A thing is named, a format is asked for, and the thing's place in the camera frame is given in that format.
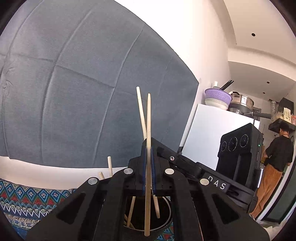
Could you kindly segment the wooden chopstick three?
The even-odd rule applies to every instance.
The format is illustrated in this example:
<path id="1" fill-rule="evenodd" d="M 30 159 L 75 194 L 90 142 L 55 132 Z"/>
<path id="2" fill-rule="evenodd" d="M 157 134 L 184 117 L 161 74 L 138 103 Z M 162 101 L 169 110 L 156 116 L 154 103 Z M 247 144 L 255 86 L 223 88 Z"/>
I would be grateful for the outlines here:
<path id="1" fill-rule="evenodd" d="M 130 205 L 130 209 L 129 209 L 129 214 L 128 214 L 128 217 L 127 217 L 126 227 L 134 228 L 134 226 L 131 223 L 131 219 L 132 219 L 132 214 L 133 214 L 133 208 L 134 208 L 135 199 L 136 199 L 136 197 L 133 196 L 132 197 L 132 201 L 131 201 L 131 205 Z"/>

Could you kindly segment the wooden chopstick four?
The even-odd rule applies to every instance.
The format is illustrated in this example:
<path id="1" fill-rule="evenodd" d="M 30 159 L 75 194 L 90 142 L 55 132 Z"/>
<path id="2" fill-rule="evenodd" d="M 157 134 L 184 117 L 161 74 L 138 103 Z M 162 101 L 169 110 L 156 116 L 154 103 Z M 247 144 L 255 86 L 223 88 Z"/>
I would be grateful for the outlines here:
<path id="1" fill-rule="evenodd" d="M 147 95 L 147 161 L 146 161 L 146 176 L 145 176 L 145 220 L 144 220 L 144 235 L 150 235 L 150 220 L 151 220 L 151 94 Z"/>

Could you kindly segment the wooden chopstick two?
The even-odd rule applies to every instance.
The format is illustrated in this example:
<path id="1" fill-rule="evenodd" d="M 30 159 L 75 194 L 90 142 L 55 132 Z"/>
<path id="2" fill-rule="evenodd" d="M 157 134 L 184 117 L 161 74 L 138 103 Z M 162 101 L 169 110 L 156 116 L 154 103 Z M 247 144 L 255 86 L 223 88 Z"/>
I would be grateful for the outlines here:
<path id="1" fill-rule="evenodd" d="M 99 176 L 99 180 L 104 180 L 105 179 L 104 174 L 102 172 L 99 172 L 98 176 Z"/>

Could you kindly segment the wooden chopstick one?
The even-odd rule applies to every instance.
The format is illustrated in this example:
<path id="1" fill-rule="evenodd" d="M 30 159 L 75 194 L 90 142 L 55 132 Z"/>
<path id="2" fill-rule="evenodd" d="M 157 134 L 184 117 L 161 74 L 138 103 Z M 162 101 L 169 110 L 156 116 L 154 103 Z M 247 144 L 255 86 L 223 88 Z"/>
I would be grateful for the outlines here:
<path id="1" fill-rule="evenodd" d="M 108 169 L 109 169 L 109 176 L 113 176 L 113 169 L 112 169 L 112 159 L 111 156 L 107 157 L 107 162 L 108 162 Z"/>

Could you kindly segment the white refrigerator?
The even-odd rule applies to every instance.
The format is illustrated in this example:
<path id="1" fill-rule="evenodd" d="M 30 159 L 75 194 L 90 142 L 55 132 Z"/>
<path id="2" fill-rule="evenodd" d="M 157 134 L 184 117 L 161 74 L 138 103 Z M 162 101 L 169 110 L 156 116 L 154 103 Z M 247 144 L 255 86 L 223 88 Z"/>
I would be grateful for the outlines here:
<path id="1" fill-rule="evenodd" d="M 213 106 L 198 104 L 182 155 L 215 170 L 221 137 L 248 123 L 260 121 Z"/>

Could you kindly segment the person in black shirt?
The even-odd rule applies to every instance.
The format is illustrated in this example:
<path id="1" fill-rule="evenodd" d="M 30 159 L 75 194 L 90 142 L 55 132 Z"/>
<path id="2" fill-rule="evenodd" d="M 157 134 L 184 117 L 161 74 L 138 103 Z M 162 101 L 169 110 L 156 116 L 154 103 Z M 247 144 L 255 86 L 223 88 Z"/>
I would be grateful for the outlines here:
<path id="1" fill-rule="evenodd" d="M 254 211 L 249 215 L 256 218 L 263 210 L 266 202 L 271 197 L 286 166 L 292 163 L 293 143 L 289 138 L 290 129 L 287 123 L 280 124 L 280 133 L 269 147 L 264 151 L 263 156 L 267 161 L 260 187 L 257 190 L 257 204 Z"/>

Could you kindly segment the purple colander basket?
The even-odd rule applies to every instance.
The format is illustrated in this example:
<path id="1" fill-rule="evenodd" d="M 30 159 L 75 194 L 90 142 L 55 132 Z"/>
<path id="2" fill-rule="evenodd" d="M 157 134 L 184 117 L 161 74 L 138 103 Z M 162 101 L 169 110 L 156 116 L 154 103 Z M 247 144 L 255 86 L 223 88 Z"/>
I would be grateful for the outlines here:
<path id="1" fill-rule="evenodd" d="M 208 88 L 205 90 L 205 104 L 207 106 L 227 110 L 231 101 L 232 96 L 223 90 L 215 88 Z"/>

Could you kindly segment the patterned blue tablecloth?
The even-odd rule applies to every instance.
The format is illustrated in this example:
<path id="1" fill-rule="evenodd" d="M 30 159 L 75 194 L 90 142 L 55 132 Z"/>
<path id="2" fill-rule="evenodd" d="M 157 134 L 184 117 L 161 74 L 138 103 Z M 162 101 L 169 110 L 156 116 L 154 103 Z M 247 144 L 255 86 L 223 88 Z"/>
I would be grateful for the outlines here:
<path id="1" fill-rule="evenodd" d="M 1 179 L 1 211 L 23 239 L 27 232 L 76 189 L 42 189 Z"/>

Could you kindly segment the steel cooking pot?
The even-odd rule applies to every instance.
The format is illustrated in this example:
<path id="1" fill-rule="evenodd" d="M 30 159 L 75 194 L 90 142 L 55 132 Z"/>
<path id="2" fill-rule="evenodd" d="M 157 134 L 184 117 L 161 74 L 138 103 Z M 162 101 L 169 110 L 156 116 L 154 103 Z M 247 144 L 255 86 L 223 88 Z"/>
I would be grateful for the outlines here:
<path id="1" fill-rule="evenodd" d="M 231 91 L 229 94 L 232 97 L 228 107 L 229 111 L 242 115 L 253 112 L 254 101 L 250 97 L 236 91 Z"/>

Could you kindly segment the black chopsticks in basket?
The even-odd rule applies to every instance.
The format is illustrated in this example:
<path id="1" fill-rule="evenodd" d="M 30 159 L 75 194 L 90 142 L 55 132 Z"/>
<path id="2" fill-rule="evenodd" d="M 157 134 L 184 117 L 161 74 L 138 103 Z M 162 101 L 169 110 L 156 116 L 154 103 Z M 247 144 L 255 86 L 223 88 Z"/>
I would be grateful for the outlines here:
<path id="1" fill-rule="evenodd" d="M 225 83 L 221 88 L 220 90 L 225 90 L 227 89 L 234 81 L 233 80 L 229 80 L 227 83 Z"/>

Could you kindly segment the grey cloth backdrop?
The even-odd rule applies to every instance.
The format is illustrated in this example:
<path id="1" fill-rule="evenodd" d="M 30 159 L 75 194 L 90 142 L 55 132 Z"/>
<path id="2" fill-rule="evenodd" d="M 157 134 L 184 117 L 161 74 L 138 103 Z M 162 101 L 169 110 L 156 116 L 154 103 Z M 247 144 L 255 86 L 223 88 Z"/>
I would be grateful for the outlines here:
<path id="1" fill-rule="evenodd" d="M 198 88 L 149 25 L 115 1 L 25 1 L 1 33 L 1 155 L 38 165 L 125 166 L 152 136 L 177 150 Z"/>

